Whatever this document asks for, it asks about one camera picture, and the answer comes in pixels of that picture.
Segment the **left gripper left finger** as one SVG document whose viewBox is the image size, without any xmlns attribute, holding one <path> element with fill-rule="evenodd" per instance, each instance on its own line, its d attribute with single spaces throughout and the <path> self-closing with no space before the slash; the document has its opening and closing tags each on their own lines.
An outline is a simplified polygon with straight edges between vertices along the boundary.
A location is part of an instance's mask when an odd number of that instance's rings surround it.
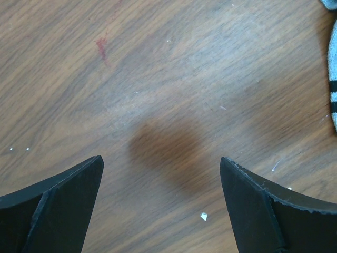
<svg viewBox="0 0 337 253">
<path fill-rule="evenodd" d="M 104 169 L 100 155 L 1 197 L 1 252 L 81 252 Z"/>
</svg>

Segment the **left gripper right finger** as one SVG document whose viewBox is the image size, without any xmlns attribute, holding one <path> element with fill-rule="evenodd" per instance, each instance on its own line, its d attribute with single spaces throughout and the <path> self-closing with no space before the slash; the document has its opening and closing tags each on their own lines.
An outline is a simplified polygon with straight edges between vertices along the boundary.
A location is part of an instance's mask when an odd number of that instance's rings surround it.
<svg viewBox="0 0 337 253">
<path fill-rule="evenodd" d="M 220 177 L 239 252 L 336 252 L 336 204 L 282 187 L 222 158 Z"/>
</svg>

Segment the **grey sock black stripes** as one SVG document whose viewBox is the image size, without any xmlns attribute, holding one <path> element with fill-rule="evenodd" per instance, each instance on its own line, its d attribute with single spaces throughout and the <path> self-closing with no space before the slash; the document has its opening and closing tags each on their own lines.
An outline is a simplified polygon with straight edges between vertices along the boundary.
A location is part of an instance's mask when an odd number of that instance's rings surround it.
<svg viewBox="0 0 337 253">
<path fill-rule="evenodd" d="M 329 91 L 330 91 L 330 111 L 331 119 L 336 131 L 336 22 L 333 25 L 327 54 Z"/>
</svg>

